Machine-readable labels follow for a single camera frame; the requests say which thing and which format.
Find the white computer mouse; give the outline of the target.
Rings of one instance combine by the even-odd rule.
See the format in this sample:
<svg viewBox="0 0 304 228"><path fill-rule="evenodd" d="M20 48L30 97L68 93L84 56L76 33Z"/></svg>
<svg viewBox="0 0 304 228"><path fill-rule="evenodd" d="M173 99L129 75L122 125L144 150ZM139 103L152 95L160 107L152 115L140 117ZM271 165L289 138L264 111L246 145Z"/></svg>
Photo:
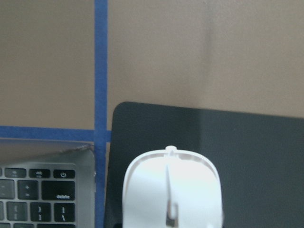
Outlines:
<svg viewBox="0 0 304 228"><path fill-rule="evenodd" d="M221 182L205 156L167 146L129 164L122 191L124 228L221 228Z"/></svg>

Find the black mouse pad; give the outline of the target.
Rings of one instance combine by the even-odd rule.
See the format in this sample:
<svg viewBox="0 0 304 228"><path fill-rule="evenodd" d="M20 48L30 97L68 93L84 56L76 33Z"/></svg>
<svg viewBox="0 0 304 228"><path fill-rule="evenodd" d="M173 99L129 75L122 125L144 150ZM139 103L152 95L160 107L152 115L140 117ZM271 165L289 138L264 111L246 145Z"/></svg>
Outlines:
<svg viewBox="0 0 304 228"><path fill-rule="evenodd" d="M123 102L113 114L106 228L122 225L129 163L168 145L200 153L216 166L224 227L303 227L303 119Z"/></svg>

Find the grey laptop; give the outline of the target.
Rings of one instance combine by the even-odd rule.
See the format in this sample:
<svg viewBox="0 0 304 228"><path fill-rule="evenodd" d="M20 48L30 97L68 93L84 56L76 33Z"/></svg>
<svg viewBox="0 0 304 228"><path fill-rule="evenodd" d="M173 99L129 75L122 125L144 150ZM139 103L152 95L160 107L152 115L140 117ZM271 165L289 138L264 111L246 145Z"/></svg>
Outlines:
<svg viewBox="0 0 304 228"><path fill-rule="evenodd" d="M3 228L93 228L92 144L1 139L0 225Z"/></svg>

